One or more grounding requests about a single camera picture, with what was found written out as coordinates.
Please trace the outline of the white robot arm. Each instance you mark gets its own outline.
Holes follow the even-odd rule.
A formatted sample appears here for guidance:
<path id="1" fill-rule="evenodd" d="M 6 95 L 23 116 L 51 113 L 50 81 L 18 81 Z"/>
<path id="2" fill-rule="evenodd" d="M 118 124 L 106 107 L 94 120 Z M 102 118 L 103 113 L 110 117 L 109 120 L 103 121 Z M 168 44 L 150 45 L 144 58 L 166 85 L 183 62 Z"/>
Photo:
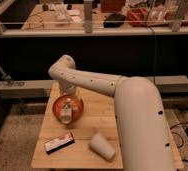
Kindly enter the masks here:
<path id="1" fill-rule="evenodd" d="M 80 71 L 69 55 L 52 64 L 48 74 L 65 93 L 80 86 L 114 99 L 124 171 L 176 171 L 162 99 L 151 81 Z"/>

